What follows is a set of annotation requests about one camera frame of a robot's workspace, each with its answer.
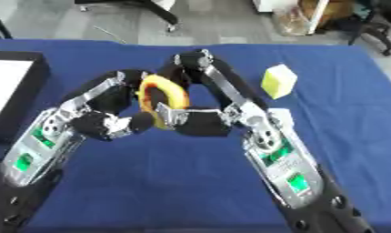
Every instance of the cable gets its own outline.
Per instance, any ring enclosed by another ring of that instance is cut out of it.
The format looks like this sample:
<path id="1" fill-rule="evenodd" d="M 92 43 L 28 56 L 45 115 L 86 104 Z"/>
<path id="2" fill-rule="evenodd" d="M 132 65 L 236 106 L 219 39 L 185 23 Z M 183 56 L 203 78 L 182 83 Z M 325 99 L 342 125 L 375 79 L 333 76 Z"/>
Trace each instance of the cable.
<path id="1" fill-rule="evenodd" d="M 106 31 L 104 28 L 100 27 L 100 26 L 97 26 L 97 25 L 94 25 L 94 28 L 95 29 L 98 29 L 100 31 L 103 31 L 104 33 L 112 36 L 115 40 L 117 40 L 119 43 L 122 43 L 122 44 L 128 44 L 124 39 L 122 39 L 121 37 L 119 37 L 118 35 L 116 34 L 113 34 L 109 31 Z"/>

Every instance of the blue tablecloth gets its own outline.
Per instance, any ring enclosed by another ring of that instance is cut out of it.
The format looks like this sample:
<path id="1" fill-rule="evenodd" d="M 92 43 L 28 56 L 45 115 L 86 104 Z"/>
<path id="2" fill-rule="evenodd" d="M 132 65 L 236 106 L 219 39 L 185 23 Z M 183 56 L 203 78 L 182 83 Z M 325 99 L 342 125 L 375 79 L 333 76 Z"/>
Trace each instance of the blue tablecloth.
<path id="1" fill-rule="evenodd" d="M 205 46 L 225 59 L 270 106 L 289 108 L 296 132 L 334 174 L 372 225 L 391 232 L 391 83 L 359 48 L 348 46 Z M 104 72 L 156 70 L 174 46 L 110 42 L 0 41 L 0 50 L 40 51 L 52 77 L 25 126 L 45 107 Z M 259 83 L 284 63 L 297 75 L 293 93 L 268 99 Z M 215 106 L 202 87 L 193 103 Z M 137 110 L 137 106 L 126 111 Z M 288 232 L 237 133 L 183 137 L 151 129 L 113 143 L 88 140 L 65 167 L 65 178 L 26 229 L 246 228 Z"/>

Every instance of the green led light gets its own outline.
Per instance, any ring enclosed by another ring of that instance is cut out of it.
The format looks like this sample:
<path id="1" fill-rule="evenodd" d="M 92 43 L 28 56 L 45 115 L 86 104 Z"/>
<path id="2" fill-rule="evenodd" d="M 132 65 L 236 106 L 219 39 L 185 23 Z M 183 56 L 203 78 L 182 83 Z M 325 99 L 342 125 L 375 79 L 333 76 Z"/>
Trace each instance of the green led light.
<path id="1" fill-rule="evenodd" d="M 273 165 L 279 158 L 284 157 L 293 151 L 292 146 L 285 138 L 282 140 L 282 144 L 283 145 L 274 153 L 270 155 L 266 155 L 266 154 L 260 155 L 260 157 L 262 158 L 262 160 L 264 161 L 267 167 Z"/>
<path id="2" fill-rule="evenodd" d="M 292 177 L 290 177 L 287 180 L 287 183 L 289 183 L 290 187 L 295 193 L 299 193 L 303 190 L 308 189 L 307 181 L 305 180 L 305 177 L 303 177 L 303 175 L 300 173 L 296 173 Z"/>
<path id="3" fill-rule="evenodd" d="M 41 143 L 43 143 L 44 145 L 46 145 L 47 147 L 49 147 L 50 149 L 53 148 L 55 146 L 55 143 L 48 140 L 47 138 L 45 138 L 45 136 L 43 135 L 43 129 L 41 127 L 37 127 L 32 135 L 37 139 L 39 140 Z"/>
<path id="4" fill-rule="evenodd" d="M 26 171 L 33 162 L 32 156 L 28 153 L 21 155 L 15 162 L 15 167 L 21 171 Z"/>

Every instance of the orange ring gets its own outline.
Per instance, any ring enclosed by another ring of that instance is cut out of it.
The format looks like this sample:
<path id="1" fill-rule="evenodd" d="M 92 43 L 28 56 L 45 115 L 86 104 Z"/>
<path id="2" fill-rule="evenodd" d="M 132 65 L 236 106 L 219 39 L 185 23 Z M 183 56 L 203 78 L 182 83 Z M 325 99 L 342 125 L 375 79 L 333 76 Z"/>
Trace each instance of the orange ring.
<path id="1" fill-rule="evenodd" d="M 176 83 L 158 75 L 147 76 L 139 87 L 138 102 L 142 111 L 149 112 L 155 118 L 155 126 L 166 129 L 165 123 L 153 110 L 147 89 L 157 87 L 168 99 L 168 105 L 173 109 L 184 109 L 190 105 L 187 92 Z"/>

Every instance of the robotic hand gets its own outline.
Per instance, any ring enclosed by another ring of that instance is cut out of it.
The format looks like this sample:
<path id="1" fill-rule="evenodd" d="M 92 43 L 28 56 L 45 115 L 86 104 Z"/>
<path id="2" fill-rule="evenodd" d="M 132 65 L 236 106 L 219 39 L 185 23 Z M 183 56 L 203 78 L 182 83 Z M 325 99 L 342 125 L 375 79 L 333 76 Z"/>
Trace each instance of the robotic hand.
<path id="1" fill-rule="evenodd" d="M 228 64 L 208 50 L 176 55 L 165 67 L 170 75 L 164 76 L 184 89 L 191 83 L 206 86 L 221 104 L 215 111 L 222 124 L 246 129 L 242 139 L 245 155 L 293 232 L 374 232 L 307 150 L 287 109 L 268 109 Z M 166 101 L 158 102 L 154 109 L 177 131 L 192 124 L 189 116 L 193 110 L 175 109 Z"/>
<path id="2" fill-rule="evenodd" d="M 86 137 L 111 141 L 154 124 L 146 112 L 117 116 L 131 105 L 145 76 L 142 70 L 109 72 L 35 119 L 0 163 L 0 232 L 16 232 L 32 217 L 61 179 L 66 160 Z"/>

